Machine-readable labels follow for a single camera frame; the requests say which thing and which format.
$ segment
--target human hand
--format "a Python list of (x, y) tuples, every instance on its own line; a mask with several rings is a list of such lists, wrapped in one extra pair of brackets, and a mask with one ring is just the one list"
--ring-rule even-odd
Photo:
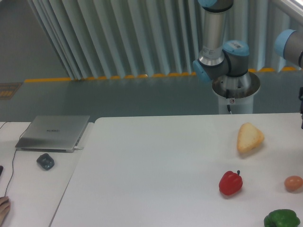
[(0, 226), (10, 210), (10, 201), (8, 196), (0, 198)]

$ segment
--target finger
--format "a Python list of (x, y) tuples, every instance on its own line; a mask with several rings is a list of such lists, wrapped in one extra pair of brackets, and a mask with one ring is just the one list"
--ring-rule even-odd
[(8, 196), (1, 197), (1, 198), (0, 198), (0, 205), (1, 205), (2, 203), (4, 203), (6, 200), (8, 200), (8, 199), (9, 199)]
[(10, 211), (10, 206), (6, 207), (4, 209), (4, 211), (2, 212), (3, 217), (5, 217), (8, 214), (9, 211)]
[(6, 207), (10, 206), (10, 202), (4, 203), (0, 206), (0, 214), (5, 210)]
[(10, 206), (6, 207), (3, 212), (0, 213), (0, 219), (3, 219), (10, 211)]

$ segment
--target laptop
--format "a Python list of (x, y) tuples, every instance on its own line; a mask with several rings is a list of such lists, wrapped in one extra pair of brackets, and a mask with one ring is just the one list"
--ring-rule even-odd
[(89, 116), (37, 116), (16, 144), (17, 150), (73, 152)]

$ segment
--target white cord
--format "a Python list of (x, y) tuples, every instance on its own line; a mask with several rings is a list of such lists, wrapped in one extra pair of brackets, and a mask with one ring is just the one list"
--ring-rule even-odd
[(74, 150), (83, 150), (83, 149), (84, 149), (83, 147), (78, 147), (78, 146), (74, 147)]

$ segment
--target vertical blind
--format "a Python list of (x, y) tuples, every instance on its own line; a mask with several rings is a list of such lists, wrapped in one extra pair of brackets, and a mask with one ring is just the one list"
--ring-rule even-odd
[[(197, 0), (28, 0), (71, 79), (193, 72), (202, 49)], [(276, 37), (302, 27), (268, 0), (234, 0), (224, 40), (250, 47), (249, 67), (292, 66), (274, 52)]]

